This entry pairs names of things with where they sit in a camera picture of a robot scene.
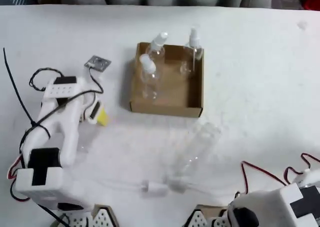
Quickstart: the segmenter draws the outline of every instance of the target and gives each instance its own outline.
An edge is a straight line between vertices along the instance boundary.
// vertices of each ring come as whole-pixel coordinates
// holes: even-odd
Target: clear plastic bottle
[[[176,157],[168,165],[164,178],[172,190],[181,193],[186,191],[190,178],[214,151],[219,137],[220,130],[211,123],[197,126],[197,129],[184,137],[183,142],[176,147],[179,148]]]
[[[191,28],[189,42],[183,47],[183,56],[180,66],[182,75],[191,76],[195,73],[196,61],[202,59],[203,49],[200,45],[200,36],[197,27]]]
[[[145,99],[156,99],[158,96],[160,74],[155,63],[150,59],[148,54],[140,56],[142,64],[141,81],[143,82],[142,96]]]
[[[149,55],[150,59],[156,64],[164,64],[165,62],[165,48],[164,44],[167,41],[168,33],[161,32],[146,48],[145,53]]]

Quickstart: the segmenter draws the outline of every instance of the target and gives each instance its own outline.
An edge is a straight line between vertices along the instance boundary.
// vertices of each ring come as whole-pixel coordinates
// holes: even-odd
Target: cardboard box
[[[195,63],[195,74],[185,77],[180,74],[183,47],[165,45],[165,63],[158,66],[162,71],[159,94],[155,100],[142,96],[140,55],[146,52],[149,43],[139,43],[136,49],[135,68],[131,83],[130,109],[132,112],[198,118],[204,108],[204,53]]]

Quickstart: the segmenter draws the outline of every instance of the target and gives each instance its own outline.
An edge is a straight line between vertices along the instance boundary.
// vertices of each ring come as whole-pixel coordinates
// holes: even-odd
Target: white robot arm
[[[294,183],[273,191],[255,191],[232,201],[209,227],[319,227],[320,170],[305,170]]]
[[[62,105],[69,98],[88,90],[84,78],[62,76],[52,79],[41,102],[37,121]],[[15,188],[18,192],[32,198],[37,204],[52,210],[90,211],[94,203],[87,201],[81,183],[67,174],[65,168],[73,165],[78,147],[78,127],[84,111],[90,123],[96,123],[104,113],[103,105],[97,97],[87,108],[84,96],[80,95],[54,112],[26,137],[22,146],[25,168],[19,169]],[[51,136],[62,133],[62,146],[44,148]]]

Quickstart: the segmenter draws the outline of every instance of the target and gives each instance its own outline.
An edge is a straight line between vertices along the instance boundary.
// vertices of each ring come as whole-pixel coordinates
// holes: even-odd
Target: bottle cap
[[[193,26],[189,37],[189,45],[191,48],[197,49],[200,46],[200,35],[198,28]]]
[[[167,32],[161,32],[155,37],[154,40],[151,42],[151,49],[154,51],[159,51],[164,46],[165,42],[168,39]]]
[[[142,68],[145,72],[147,72],[148,74],[153,74],[154,72],[156,72],[156,65],[155,63],[150,59],[149,55],[142,54],[139,58],[141,64],[142,64]]]

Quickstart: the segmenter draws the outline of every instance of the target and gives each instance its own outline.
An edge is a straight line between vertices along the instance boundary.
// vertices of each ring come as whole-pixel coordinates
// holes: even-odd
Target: white tablecloth
[[[1,6],[0,23],[0,46],[6,48],[22,100],[33,117],[38,115],[42,99],[42,93],[28,87],[35,70],[52,67],[75,75],[82,72],[92,55],[112,60],[102,82],[102,100],[110,123],[94,129],[93,141],[82,140],[89,148],[79,154],[68,171],[91,190],[88,198],[112,207],[121,226],[182,226],[196,204],[228,204],[237,190],[244,190],[242,160],[281,177],[288,165],[306,168],[299,158],[301,152],[320,157],[318,12]],[[168,44],[184,45],[193,24],[201,26],[205,49],[201,118],[129,112],[129,66],[137,43],[148,42],[166,30]],[[44,73],[35,82],[44,85],[50,76],[52,73]],[[17,156],[29,122],[4,64],[0,67],[0,87],[1,226],[49,226],[51,217],[32,201],[18,203],[9,195],[10,182],[5,174]],[[193,182],[210,194],[190,190],[163,198],[143,198],[134,188],[115,187],[109,181],[161,181],[167,159],[174,154],[174,143],[194,125],[205,122],[219,128],[221,137]],[[281,187],[262,173],[247,172],[251,191]]]

